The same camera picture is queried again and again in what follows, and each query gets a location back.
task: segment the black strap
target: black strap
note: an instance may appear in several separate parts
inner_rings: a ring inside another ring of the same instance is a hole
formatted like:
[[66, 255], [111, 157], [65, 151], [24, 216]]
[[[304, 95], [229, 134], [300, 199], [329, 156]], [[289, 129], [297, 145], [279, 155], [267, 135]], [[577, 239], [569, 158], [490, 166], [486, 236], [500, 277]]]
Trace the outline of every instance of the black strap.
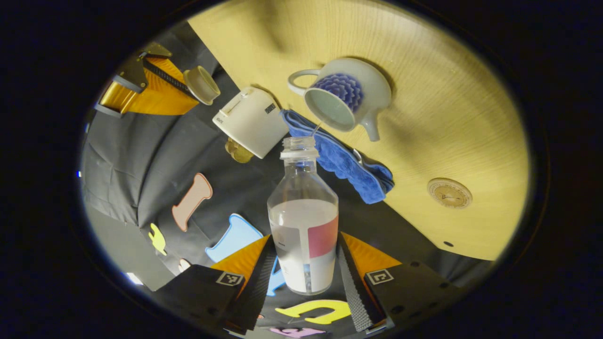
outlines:
[[143, 59], [143, 65], [151, 73], [153, 73], [156, 76], [160, 77], [161, 79], [167, 81], [169, 84], [171, 84], [172, 86], [176, 87], [178, 90], [180, 90], [184, 94], [188, 95], [189, 97], [197, 100], [197, 98], [191, 93], [191, 91], [189, 91], [188, 87], [185, 84], [179, 82], [178, 80], [176, 80], [171, 75], [169, 75], [166, 72], [164, 72], [159, 67], [157, 67], [154, 64], [150, 63], [147, 59]]

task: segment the wooden table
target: wooden table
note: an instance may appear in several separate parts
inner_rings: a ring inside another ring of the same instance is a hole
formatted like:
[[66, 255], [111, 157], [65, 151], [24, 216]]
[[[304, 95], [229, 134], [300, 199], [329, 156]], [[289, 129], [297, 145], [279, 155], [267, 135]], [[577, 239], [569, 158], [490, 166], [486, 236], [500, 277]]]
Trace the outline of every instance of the wooden table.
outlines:
[[[325, 129], [392, 171], [396, 186], [385, 202], [436, 246], [488, 260], [502, 253], [528, 197], [526, 135], [503, 84], [456, 38], [366, 0], [231, 0], [189, 23], [239, 88], [266, 89], [314, 122], [287, 88], [289, 74], [338, 57], [372, 62], [393, 89], [391, 107], [379, 115], [381, 140], [370, 142], [362, 127]], [[312, 82], [306, 76], [298, 84]], [[427, 185], [438, 177], [466, 186], [471, 205], [435, 201]]]

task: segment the pink label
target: pink label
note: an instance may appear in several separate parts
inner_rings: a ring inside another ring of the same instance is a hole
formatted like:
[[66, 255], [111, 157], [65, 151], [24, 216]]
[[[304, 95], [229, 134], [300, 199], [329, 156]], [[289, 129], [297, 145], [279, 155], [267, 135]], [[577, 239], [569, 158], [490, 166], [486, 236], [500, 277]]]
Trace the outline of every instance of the pink label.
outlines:
[[310, 258], [323, 256], [335, 248], [337, 243], [337, 225], [339, 214], [330, 222], [310, 227], [308, 229], [308, 243], [310, 247]]

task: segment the screw hole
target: screw hole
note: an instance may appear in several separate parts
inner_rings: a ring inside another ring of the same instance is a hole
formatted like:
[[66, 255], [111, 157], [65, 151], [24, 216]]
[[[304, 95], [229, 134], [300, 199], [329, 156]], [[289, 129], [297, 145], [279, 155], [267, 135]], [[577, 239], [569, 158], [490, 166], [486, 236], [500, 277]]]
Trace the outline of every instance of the screw hole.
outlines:
[[218, 314], [218, 310], [215, 307], [208, 307], [207, 308], [207, 313], [209, 313], [211, 315], [217, 315]]
[[401, 313], [402, 311], [404, 311], [404, 306], [400, 306], [400, 305], [396, 305], [396, 306], [394, 306], [394, 308], [391, 309], [391, 312], [393, 314], [398, 314], [398, 313]]

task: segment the clear plastic bottle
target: clear plastic bottle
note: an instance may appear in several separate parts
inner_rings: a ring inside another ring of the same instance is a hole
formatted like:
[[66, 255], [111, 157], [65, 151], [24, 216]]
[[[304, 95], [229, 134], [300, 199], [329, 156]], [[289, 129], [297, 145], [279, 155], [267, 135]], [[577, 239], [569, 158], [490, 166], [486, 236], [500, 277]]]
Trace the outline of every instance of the clear plastic bottle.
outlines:
[[290, 290], [326, 291], [333, 281], [339, 198], [318, 176], [314, 137], [286, 138], [285, 177], [268, 198], [270, 229]]

